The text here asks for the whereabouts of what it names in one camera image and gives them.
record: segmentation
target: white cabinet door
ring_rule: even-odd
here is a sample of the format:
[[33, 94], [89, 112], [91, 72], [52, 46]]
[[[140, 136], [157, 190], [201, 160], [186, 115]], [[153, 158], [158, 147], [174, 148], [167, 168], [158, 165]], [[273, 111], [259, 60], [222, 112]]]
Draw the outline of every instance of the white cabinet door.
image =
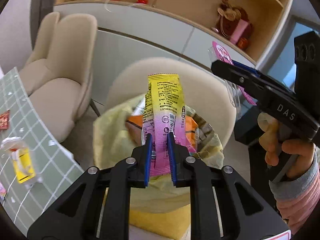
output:
[[148, 10], [117, 4], [75, 3], [54, 7], [64, 17], [73, 13], [87, 13], [96, 17], [98, 27], [127, 33], [152, 41], [178, 53], [187, 42], [193, 29], [189, 24]]
[[105, 103], [110, 86], [130, 64], [148, 57], [179, 57], [152, 45], [104, 31], [97, 32], [92, 61], [92, 99]]
[[230, 54], [231, 58], [235, 61], [238, 61], [242, 64], [245, 64], [249, 67], [254, 67], [254, 64], [252, 64], [249, 60], [247, 60], [244, 56], [242, 56], [240, 53], [229, 47], [228, 45], [224, 44], [222, 41], [218, 40], [217, 38], [214, 38], [213, 36], [195, 28], [191, 38], [186, 46], [185, 51], [183, 52], [183, 55], [196, 60], [197, 62], [207, 66], [211, 67], [211, 61], [208, 54], [208, 49], [212, 47], [212, 42], [215, 41], [218, 44], [220, 44], [222, 47], [224, 47], [228, 53]]

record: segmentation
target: beige chair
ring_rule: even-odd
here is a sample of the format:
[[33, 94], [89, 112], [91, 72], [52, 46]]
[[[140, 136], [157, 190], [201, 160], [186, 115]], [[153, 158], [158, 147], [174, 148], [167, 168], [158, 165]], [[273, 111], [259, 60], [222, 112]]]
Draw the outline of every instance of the beige chair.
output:
[[231, 105], [223, 80], [196, 66], [168, 58], [148, 58], [126, 68], [113, 82], [106, 109], [148, 90], [148, 75], [177, 73], [186, 105], [209, 122], [225, 147], [236, 121], [236, 109]]
[[20, 77], [39, 117], [61, 142], [91, 99], [97, 20], [88, 14], [58, 20], [59, 13], [44, 18]]

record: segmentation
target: chair backrest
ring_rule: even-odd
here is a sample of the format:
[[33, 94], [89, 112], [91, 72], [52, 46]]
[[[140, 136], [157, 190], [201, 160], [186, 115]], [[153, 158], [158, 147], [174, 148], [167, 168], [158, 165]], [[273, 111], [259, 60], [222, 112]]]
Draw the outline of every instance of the chair backrest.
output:
[[97, 34], [97, 19], [89, 14], [71, 14], [56, 26], [47, 67], [58, 77], [80, 84], [89, 81]]
[[59, 12], [51, 12], [43, 18], [38, 30], [35, 47], [28, 58], [26, 65], [38, 59], [47, 58], [53, 33], [59, 19]]
[[107, 97], [110, 109], [148, 90], [148, 75], [177, 73], [186, 105], [197, 111], [217, 132], [223, 147], [227, 144], [236, 121], [224, 81], [196, 66], [168, 58], [148, 58], [126, 68], [113, 82]]

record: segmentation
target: green checkered tablecloth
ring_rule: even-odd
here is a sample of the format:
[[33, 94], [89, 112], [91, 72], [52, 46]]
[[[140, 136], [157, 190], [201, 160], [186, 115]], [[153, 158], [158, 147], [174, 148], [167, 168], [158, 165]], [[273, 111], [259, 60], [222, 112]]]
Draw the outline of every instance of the green checkered tablecloth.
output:
[[35, 183], [27, 190], [17, 182], [11, 157], [0, 151], [0, 182], [8, 192], [1, 204], [20, 231], [27, 235], [31, 224], [83, 170], [73, 160], [73, 155], [55, 140], [40, 120], [16, 68], [0, 80], [0, 114], [8, 109], [9, 129], [0, 132], [0, 139], [22, 137], [34, 152], [43, 178], [43, 183]]

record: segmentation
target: red snack wrapper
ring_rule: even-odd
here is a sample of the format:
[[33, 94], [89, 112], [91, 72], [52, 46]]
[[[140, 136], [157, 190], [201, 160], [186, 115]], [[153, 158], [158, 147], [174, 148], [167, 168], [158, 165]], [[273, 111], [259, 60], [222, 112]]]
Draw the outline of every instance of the red snack wrapper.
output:
[[9, 110], [0, 115], [0, 130], [9, 128]]

